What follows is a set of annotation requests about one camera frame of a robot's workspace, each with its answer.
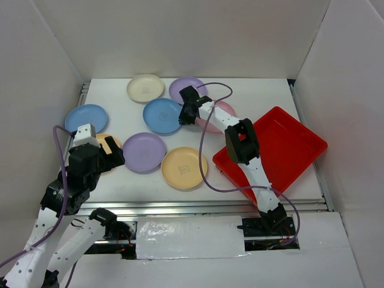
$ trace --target beige plate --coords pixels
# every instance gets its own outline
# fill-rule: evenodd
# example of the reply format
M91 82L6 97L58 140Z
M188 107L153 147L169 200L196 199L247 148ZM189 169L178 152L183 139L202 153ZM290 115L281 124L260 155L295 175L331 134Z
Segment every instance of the beige plate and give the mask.
M152 74L138 75L127 85L128 96L136 102L149 102L161 96L163 91L163 81Z
M203 171L206 175L208 164L202 156ZM203 178L199 169L199 152L190 147L170 151L161 163L161 172L166 182L178 189L190 189L199 185Z
M104 151L107 153L107 154L111 154L112 151L109 149L109 146L107 144L107 142L104 140L104 138L108 137L108 136L111 136L109 134L96 134L96 140L99 144L101 144L103 146L103 149ZM114 138L114 141L116 142L117 146L119 148L121 148L121 145L120 145L120 142L118 139Z

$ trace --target white tabletop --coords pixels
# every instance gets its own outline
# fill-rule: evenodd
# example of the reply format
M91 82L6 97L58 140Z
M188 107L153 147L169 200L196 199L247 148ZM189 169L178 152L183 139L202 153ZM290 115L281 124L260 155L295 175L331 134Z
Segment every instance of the white tabletop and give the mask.
M286 79L201 79L204 83L224 82L233 88L233 95L226 99L239 118L258 120L274 106L280 106L298 119L298 114ZM109 116L102 133L111 134L122 144L133 134L151 132L142 118L144 104L132 101L127 95L130 79L92 79L85 104L103 107ZM170 98L169 85L174 79L163 79L164 98ZM218 99L228 90L218 85L207 86L208 96ZM184 126L171 136L160 136L167 151L189 146L198 149L202 129L199 126ZM208 160L208 181L217 188L229 189L233 185L220 175L212 157L225 146L222 134L207 133L203 154ZM320 200L322 194L315 169L310 166L284 193L292 200ZM135 201L219 201L245 200L241 192L218 193L201 184L192 191L181 191L169 186L160 168L150 174L138 174L125 166L103 174L89 202L135 202Z

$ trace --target red plastic container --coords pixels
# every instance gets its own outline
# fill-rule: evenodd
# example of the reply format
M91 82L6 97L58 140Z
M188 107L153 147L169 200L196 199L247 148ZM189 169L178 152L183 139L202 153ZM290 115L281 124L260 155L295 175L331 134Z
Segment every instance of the red plastic container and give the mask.
M260 143L264 171L272 187L284 192L327 148L327 143L280 107L274 107L253 127ZM243 171L228 157L227 148L214 155L216 167L237 187L249 186ZM243 193L256 204L251 189Z

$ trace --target blue plate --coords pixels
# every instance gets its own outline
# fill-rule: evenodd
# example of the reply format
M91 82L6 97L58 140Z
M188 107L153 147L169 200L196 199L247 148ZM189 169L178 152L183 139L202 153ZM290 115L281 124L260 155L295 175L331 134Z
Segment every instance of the blue plate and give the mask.
M95 104L86 104L73 109L65 119L65 129L73 132L81 125L92 124L99 133L107 124L107 112Z
M154 99L144 107L144 122L156 133L175 132L181 126L179 124L181 108L182 106L171 99Z

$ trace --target purple plate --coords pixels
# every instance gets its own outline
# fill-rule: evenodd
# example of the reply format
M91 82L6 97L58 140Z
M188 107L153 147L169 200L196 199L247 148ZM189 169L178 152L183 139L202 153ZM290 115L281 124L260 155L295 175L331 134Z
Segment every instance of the purple plate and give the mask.
M122 146L125 165L136 172L156 168L166 154L166 145L152 133L138 133L128 138Z
M188 86L192 86L192 87L196 88L196 87L203 85L203 84L204 83L200 79L195 78L195 77L177 78L169 86L169 95L173 101L176 101L177 103L183 105L184 101L182 100L182 98L180 96L180 93L179 93L180 90L183 90L185 87L188 87ZM207 93L208 93L205 86L200 87L199 89L197 89L197 91L203 95L207 95Z

